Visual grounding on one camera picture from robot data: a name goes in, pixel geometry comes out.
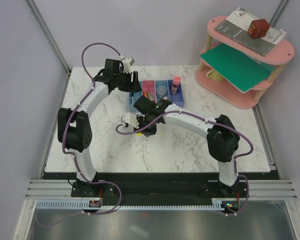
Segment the white paper sheets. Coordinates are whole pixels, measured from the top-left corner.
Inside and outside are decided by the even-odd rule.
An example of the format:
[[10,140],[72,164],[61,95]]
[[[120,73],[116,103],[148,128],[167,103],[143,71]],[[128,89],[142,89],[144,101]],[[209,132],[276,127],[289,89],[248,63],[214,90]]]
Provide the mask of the white paper sheets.
[[[260,19],[239,6],[226,18],[226,20],[245,31],[248,31],[251,22]],[[287,34],[288,33],[283,29],[275,29],[270,26],[262,39],[272,44],[278,44],[286,38]]]

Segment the purple drawer box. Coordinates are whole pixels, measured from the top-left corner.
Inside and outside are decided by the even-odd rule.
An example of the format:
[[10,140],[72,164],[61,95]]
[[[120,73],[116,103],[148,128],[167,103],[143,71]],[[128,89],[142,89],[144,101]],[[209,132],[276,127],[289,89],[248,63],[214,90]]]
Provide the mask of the purple drawer box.
[[182,85],[180,84],[179,87],[176,90],[176,93],[172,94],[171,93],[171,88],[172,88],[172,85],[173,85],[173,80],[168,79],[167,83],[168,83],[168,99],[173,104],[176,104],[177,106],[183,108],[185,106],[185,98],[184,98]]

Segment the red brown cube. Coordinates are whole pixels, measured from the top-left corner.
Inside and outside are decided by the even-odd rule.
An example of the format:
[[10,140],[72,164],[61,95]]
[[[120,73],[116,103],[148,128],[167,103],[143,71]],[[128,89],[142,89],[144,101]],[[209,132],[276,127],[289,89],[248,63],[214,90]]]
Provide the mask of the red brown cube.
[[250,23],[247,32],[252,39],[258,39],[265,37],[269,29],[270,24],[267,22],[267,20],[256,19]]

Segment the grey setup guide booklet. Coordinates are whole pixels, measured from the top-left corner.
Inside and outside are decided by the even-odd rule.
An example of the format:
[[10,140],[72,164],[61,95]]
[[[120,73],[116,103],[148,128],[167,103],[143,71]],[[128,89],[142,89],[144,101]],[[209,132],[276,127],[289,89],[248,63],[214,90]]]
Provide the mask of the grey setup guide booklet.
[[264,37],[253,39],[246,27],[234,20],[228,19],[220,23],[215,30],[263,57],[275,48],[287,35],[287,32],[282,29],[270,27]]

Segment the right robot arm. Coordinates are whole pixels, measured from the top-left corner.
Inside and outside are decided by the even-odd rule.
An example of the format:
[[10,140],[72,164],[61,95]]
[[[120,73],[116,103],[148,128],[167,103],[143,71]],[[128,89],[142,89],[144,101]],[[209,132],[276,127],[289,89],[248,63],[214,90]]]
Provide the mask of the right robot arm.
[[218,163],[219,191],[225,197],[237,191],[238,176],[234,154],[239,148],[240,136],[232,122],[221,114],[219,117],[204,117],[187,112],[169,100],[153,102],[139,97],[133,107],[139,112],[136,119],[141,133],[149,137],[157,131],[157,124],[168,124],[193,132],[207,141],[210,156]]

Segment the orange correction tape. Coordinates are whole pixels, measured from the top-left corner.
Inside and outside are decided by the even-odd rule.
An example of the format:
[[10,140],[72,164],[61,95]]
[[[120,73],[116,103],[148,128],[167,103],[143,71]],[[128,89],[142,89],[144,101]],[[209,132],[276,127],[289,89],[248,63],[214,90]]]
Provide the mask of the orange correction tape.
[[148,99],[150,98],[147,91],[143,91],[143,92],[142,92],[142,95],[143,95],[144,97],[148,98]]

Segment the pink wooden shelf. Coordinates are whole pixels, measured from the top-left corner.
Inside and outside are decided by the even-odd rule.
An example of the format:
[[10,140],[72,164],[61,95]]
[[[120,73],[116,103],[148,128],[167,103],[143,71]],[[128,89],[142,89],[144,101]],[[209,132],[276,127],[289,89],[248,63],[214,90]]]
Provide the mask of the pink wooden shelf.
[[292,60],[295,49],[284,39],[262,56],[218,32],[216,28],[225,22],[225,16],[209,20],[195,80],[230,104],[250,109]]

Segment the light blue drawer box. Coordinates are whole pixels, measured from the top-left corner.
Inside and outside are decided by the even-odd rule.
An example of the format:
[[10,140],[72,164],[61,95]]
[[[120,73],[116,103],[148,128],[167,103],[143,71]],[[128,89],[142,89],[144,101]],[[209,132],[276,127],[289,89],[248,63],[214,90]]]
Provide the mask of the light blue drawer box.
[[169,94],[169,85],[167,80],[156,80],[155,81],[155,94],[156,94],[156,100],[159,101],[163,98],[166,98],[169,100],[170,94]]

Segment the pink drawer box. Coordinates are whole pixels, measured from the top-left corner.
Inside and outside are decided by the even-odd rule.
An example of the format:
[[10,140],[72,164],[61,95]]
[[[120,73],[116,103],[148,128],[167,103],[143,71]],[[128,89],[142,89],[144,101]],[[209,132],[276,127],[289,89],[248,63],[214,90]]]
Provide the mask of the pink drawer box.
[[156,102],[156,91],[155,91],[155,81],[154,80],[143,80],[141,82],[142,94],[143,91],[151,92]]

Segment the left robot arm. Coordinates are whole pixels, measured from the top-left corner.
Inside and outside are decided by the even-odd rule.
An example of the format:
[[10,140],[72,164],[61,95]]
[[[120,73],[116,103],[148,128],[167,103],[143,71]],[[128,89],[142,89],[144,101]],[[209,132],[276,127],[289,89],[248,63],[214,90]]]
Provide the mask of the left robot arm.
[[63,153],[72,156],[76,169],[72,197],[96,197],[102,189],[89,149],[93,138],[90,116],[113,90],[126,93],[142,90],[138,72],[131,70],[134,62],[132,57],[123,56],[120,59],[106,59],[104,68],[91,78],[83,98],[74,107],[62,107],[58,111],[57,138]]

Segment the green board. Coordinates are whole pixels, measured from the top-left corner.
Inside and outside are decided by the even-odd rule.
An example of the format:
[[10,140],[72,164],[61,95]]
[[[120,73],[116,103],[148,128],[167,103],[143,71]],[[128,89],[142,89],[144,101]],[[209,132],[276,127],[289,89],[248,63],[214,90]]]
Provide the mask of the green board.
[[258,62],[224,43],[200,57],[243,94],[266,80],[274,70],[272,65]]

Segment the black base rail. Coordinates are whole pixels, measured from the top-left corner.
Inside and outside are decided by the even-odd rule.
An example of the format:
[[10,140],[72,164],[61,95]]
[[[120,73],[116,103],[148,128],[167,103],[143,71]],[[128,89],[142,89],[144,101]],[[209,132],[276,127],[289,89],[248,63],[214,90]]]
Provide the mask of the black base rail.
[[218,173],[98,173],[102,189],[95,197],[72,197],[74,174],[47,173],[37,184],[46,199],[102,199],[116,205],[208,205],[213,199],[244,200],[246,197],[279,196],[284,181],[276,171],[246,173],[233,189],[219,183]]

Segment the pink capped glue bottle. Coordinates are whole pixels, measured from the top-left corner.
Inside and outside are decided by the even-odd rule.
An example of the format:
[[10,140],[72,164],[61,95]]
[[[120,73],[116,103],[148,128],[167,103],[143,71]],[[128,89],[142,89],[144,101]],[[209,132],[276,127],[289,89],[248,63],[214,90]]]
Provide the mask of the pink capped glue bottle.
[[181,84],[181,77],[180,76],[174,76],[173,79],[172,79],[171,87],[170,87],[170,93],[172,95],[175,95],[177,93],[180,84]]

